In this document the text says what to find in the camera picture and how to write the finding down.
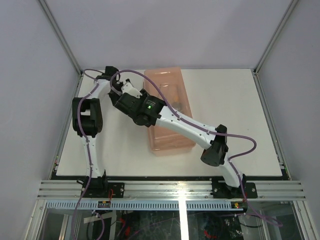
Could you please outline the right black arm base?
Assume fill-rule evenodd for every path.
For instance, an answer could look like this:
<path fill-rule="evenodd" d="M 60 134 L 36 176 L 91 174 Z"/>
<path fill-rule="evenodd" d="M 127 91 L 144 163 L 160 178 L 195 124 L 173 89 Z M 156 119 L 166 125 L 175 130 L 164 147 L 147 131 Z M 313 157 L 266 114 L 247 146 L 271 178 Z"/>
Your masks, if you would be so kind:
<path fill-rule="evenodd" d="M 242 175 L 242 187 L 247 199 L 257 199 L 257 189 L 253 182 L 247 182 L 247 176 Z M 211 181 L 212 192 L 210 193 L 214 199 L 240 199 L 244 198 L 242 187 L 231 187 L 225 182 L 219 182 L 217 180 Z"/>

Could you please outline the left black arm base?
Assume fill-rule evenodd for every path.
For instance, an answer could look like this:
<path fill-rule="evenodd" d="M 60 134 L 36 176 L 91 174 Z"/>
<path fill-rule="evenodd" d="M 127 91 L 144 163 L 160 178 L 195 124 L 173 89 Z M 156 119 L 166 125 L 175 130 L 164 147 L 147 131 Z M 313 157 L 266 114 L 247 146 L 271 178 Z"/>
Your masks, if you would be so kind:
<path fill-rule="evenodd" d="M 125 183 L 110 182 L 105 173 L 97 178 L 86 176 L 84 180 L 78 179 L 76 182 L 82 185 L 81 195 L 84 198 L 118 199 L 124 197 Z"/>

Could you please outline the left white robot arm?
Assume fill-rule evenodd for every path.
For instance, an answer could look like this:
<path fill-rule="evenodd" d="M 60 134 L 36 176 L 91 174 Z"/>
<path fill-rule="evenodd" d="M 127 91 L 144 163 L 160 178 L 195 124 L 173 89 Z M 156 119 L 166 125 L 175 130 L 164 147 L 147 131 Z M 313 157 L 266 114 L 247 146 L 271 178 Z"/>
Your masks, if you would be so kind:
<path fill-rule="evenodd" d="M 82 192 L 103 191 L 107 188 L 106 170 L 99 157 L 97 136 L 103 129 L 101 100 L 110 91 L 111 77 L 118 71 L 106 66 L 93 78 L 91 90 L 83 97 L 72 100 L 72 128 L 80 137 L 86 157 L 86 176 Z"/>

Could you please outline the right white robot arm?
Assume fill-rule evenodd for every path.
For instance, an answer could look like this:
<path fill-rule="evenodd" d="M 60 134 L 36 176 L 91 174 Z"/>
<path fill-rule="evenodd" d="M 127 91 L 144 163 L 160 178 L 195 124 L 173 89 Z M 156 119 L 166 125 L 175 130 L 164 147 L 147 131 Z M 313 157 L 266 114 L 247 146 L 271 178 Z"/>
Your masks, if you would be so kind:
<path fill-rule="evenodd" d="M 138 126 L 158 126 L 172 130 L 192 140 L 203 148 L 200 160 L 208 166 L 217 167 L 224 178 L 222 188 L 226 197 L 232 198 L 241 194 L 241 187 L 246 183 L 246 177 L 232 167 L 228 161 L 227 127 L 207 126 L 191 117 L 175 111 L 165 101 L 149 95 L 145 90 L 141 96 L 129 93 L 118 95 L 109 93 L 112 105 L 128 116 Z"/>

